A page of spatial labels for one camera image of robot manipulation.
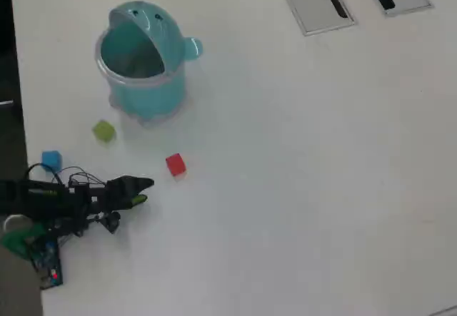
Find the red cube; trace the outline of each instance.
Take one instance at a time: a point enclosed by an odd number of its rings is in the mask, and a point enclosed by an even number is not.
[[[173,154],[166,159],[166,165],[169,167],[169,170],[173,177],[181,175],[186,172],[186,164],[184,163],[183,158],[179,153]]]

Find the cable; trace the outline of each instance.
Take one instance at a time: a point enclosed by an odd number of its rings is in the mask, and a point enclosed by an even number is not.
[[[36,164],[33,164],[32,166],[29,166],[29,168],[26,170],[26,172],[24,173],[24,177],[23,179],[26,180],[26,179],[29,179],[29,173],[30,171],[32,171],[35,167],[37,166],[41,166],[42,168],[45,168],[49,171],[51,171],[51,173],[54,175],[54,178],[57,180],[57,182],[60,184],[60,185],[64,185],[64,183],[62,183],[62,180],[60,179],[60,177],[56,174],[56,172],[54,171],[54,169],[49,166],[49,165],[46,165],[46,164],[43,164],[43,163],[36,163]]]
[[[92,182],[95,183],[95,184],[106,185],[105,182],[103,182],[100,178],[97,178],[95,175],[86,172],[86,171],[85,171],[83,168],[81,168],[80,166],[75,166],[75,165],[73,165],[73,166],[68,166],[68,167],[66,167],[66,168],[62,168],[62,169],[61,169],[60,171],[58,171],[56,174],[58,175],[58,174],[62,173],[63,171],[68,170],[68,169],[70,169],[70,168],[78,169],[78,170],[80,170],[80,172],[72,173],[72,174],[69,176],[69,180],[71,180],[74,176],[79,175],[79,176],[85,177],[85,178],[87,179],[87,183],[88,183],[88,184],[90,184],[90,183],[91,183],[91,180],[92,180]]]
[[[92,177],[89,173],[82,172],[72,173],[69,177],[69,180],[75,180],[76,182],[78,182],[78,180],[74,178],[75,176],[85,177],[87,179],[88,184],[105,185],[105,182],[99,180],[97,177]]]

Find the blue cube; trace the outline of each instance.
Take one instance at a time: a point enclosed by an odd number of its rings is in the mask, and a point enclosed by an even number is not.
[[[51,167],[54,172],[62,169],[62,156],[58,151],[43,151],[41,154],[41,162]]]

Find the white table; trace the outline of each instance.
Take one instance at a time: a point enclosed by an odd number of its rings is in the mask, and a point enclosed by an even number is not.
[[[94,62],[124,1],[14,0],[29,162],[57,149],[103,179],[156,180],[117,234],[94,226],[63,247],[46,316],[457,304],[457,0],[392,19],[346,0],[358,26],[308,38],[285,0],[145,0],[205,46],[186,105],[150,130],[109,106]],[[118,132],[108,148],[91,134],[101,118]]]

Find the green component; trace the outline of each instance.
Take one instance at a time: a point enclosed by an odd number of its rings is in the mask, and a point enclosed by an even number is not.
[[[142,204],[142,203],[146,202],[147,199],[148,199],[148,196],[146,196],[146,195],[137,195],[131,199],[131,204],[133,206]]]
[[[100,120],[93,128],[92,131],[97,139],[104,143],[109,143],[116,135],[116,129],[105,120]]]
[[[0,244],[19,257],[28,260],[29,252],[27,243],[32,243],[35,239],[44,235],[46,231],[41,223],[35,223],[31,227],[13,230],[1,237]]]

